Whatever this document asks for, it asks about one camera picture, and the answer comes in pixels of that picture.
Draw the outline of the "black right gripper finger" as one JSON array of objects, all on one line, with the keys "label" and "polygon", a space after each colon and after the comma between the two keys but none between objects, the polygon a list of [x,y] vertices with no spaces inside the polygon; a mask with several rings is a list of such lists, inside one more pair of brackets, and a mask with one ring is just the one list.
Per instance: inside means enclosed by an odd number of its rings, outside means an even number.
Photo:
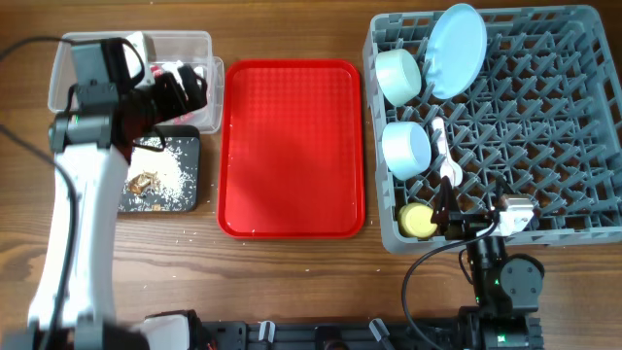
[{"label": "black right gripper finger", "polygon": [[495,195],[494,204],[496,207],[499,207],[501,205],[501,197],[504,194],[510,194],[510,186],[507,184],[505,177],[502,175],[499,175],[496,177],[495,190],[494,190],[494,195]]},{"label": "black right gripper finger", "polygon": [[460,216],[460,208],[453,186],[447,176],[440,182],[440,190],[434,197],[431,222],[437,225],[449,225]]}]

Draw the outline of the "white plastic spoon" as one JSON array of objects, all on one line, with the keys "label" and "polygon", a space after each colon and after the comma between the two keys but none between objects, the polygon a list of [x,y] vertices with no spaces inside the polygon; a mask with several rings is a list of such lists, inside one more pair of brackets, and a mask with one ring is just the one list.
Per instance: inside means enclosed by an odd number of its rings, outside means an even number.
[{"label": "white plastic spoon", "polygon": [[441,178],[447,177],[450,184],[456,188],[463,181],[463,170],[451,156],[446,134],[446,126],[443,118],[436,117],[432,120],[432,131],[434,133],[438,133],[438,136],[435,138],[435,145],[438,150],[438,154],[442,157],[439,175]]}]

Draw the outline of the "yellow plastic cup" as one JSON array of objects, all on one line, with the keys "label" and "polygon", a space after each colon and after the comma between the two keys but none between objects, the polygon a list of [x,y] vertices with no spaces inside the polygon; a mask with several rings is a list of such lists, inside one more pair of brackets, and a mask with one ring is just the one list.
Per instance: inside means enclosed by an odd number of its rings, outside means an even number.
[{"label": "yellow plastic cup", "polygon": [[405,237],[430,238],[437,230],[432,214],[433,210],[422,203],[409,203],[401,207],[397,214],[400,233]]}]

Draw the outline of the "light blue bowl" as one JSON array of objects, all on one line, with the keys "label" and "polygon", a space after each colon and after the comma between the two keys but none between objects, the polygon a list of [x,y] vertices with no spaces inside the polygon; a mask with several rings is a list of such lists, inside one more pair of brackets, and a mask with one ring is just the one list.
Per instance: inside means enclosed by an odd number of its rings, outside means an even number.
[{"label": "light blue bowl", "polygon": [[427,132],[416,122],[391,122],[382,133],[381,148],[388,169],[406,181],[431,165],[432,148]]}]

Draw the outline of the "brown food scraps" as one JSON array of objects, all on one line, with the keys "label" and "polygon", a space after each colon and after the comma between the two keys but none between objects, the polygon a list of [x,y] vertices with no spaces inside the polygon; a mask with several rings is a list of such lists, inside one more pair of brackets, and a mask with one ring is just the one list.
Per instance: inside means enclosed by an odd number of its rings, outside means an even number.
[{"label": "brown food scraps", "polygon": [[144,171],[128,183],[128,190],[138,196],[145,195],[148,191],[157,192],[160,187],[160,181],[156,172]]}]

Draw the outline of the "green bowl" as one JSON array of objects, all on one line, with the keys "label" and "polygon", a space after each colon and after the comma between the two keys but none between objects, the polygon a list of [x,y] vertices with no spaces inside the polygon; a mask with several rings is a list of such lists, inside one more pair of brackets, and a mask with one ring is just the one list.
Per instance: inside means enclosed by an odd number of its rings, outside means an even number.
[{"label": "green bowl", "polygon": [[376,56],[375,70],[382,93],[396,107],[403,106],[421,91],[421,72],[407,50],[380,52]]}]

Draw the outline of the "light blue plate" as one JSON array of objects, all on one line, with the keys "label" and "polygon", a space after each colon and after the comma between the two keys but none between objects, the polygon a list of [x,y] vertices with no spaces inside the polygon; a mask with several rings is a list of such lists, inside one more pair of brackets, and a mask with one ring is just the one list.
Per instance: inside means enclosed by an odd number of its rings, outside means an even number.
[{"label": "light blue plate", "polygon": [[426,83],[432,95],[451,99],[464,92],[480,73],[487,51],[483,17],[469,4],[446,10],[432,29],[425,54],[430,65]]}]

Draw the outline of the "red strawberry snack wrapper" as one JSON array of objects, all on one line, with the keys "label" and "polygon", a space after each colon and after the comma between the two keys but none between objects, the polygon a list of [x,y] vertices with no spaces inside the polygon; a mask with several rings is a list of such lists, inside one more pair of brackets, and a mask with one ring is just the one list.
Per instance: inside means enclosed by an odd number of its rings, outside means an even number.
[{"label": "red strawberry snack wrapper", "polygon": [[188,79],[179,70],[152,70],[154,84],[151,93],[161,119],[166,122],[190,113],[193,102],[190,99]]}]

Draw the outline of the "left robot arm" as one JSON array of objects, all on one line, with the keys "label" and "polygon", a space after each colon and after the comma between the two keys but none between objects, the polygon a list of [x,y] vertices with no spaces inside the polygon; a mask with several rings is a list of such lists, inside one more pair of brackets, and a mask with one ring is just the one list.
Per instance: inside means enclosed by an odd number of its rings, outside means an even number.
[{"label": "left robot arm", "polygon": [[128,69],[123,37],[74,41],[76,82],[49,129],[55,199],[43,274],[27,326],[6,349],[211,349],[192,310],[162,312],[133,327],[115,317],[112,262],[118,206],[139,139],[207,102],[203,77],[184,65],[145,83]]}]

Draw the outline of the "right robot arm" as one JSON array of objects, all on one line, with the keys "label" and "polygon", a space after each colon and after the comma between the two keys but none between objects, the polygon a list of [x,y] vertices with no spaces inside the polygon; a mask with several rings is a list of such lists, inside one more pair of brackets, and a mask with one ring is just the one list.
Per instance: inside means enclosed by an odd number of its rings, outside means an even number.
[{"label": "right robot arm", "polygon": [[[539,309],[545,268],[526,254],[509,255],[505,239],[523,230],[535,215],[535,206],[526,195],[512,191],[502,176],[495,181],[496,200],[485,214],[463,212],[448,177],[441,179],[431,222],[439,232],[454,240],[435,248],[407,270],[401,287],[401,306],[409,329],[419,342],[431,349],[537,349],[538,323],[532,314]],[[463,306],[452,320],[452,329],[443,329],[415,320],[408,307],[409,280],[417,267],[431,257],[454,248],[467,254],[468,276],[475,304]]]}]

